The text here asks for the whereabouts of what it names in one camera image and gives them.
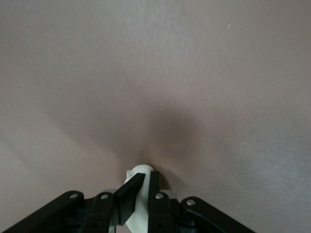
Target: screw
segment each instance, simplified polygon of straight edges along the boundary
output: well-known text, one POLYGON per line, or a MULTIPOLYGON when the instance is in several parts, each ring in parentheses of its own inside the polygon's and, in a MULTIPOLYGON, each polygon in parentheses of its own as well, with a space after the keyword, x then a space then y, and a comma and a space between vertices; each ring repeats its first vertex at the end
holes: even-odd
POLYGON ((69 198, 73 199, 73 198, 76 198, 77 196, 78 196, 78 194, 74 193, 74 194, 71 194, 71 195, 69 196, 69 198))
POLYGON ((187 205, 193 206, 193 205, 195 205, 195 201, 192 200, 192 199, 189 199, 189 200, 187 201, 187 205))
POLYGON ((163 194, 162 193, 158 193, 155 196, 156 199, 162 199, 163 198, 163 194))
POLYGON ((107 194, 103 194, 103 195, 101 196, 101 199, 106 199, 106 198, 108 198, 108 195, 107 195, 107 194))

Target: beige surface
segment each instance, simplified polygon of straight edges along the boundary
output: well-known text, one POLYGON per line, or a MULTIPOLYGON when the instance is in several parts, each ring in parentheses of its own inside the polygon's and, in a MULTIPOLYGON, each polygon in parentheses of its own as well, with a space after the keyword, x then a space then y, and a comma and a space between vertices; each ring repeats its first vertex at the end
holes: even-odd
POLYGON ((311 232, 311 1, 0 2, 0 231, 148 163, 258 233, 311 232))

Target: white plastic part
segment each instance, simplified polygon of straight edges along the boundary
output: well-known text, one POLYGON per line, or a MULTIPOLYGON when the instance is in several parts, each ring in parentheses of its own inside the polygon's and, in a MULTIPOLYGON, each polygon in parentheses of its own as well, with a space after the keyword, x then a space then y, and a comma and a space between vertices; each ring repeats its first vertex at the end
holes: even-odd
POLYGON ((148 232, 148 192, 150 173, 153 170, 154 169, 149 165, 138 165, 131 171, 126 172, 125 183, 128 182, 137 173, 145 174, 144 182, 136 197, 135 211, 126 222, 127 227, 132 233, 148 232))

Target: white object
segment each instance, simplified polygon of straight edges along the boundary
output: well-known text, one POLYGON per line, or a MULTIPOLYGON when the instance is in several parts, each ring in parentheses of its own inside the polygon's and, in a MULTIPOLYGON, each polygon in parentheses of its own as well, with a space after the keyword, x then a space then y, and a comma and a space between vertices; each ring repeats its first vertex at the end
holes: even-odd
POLYGON ((125 183, 128 182, 137 173, 144 173, 145 179, 136 197, 135 211, 127 220, 126 225, 132 233, 148 232, 148 192, 150 173, 154 169, 149 165, 138 165, 126 172, 125 183))

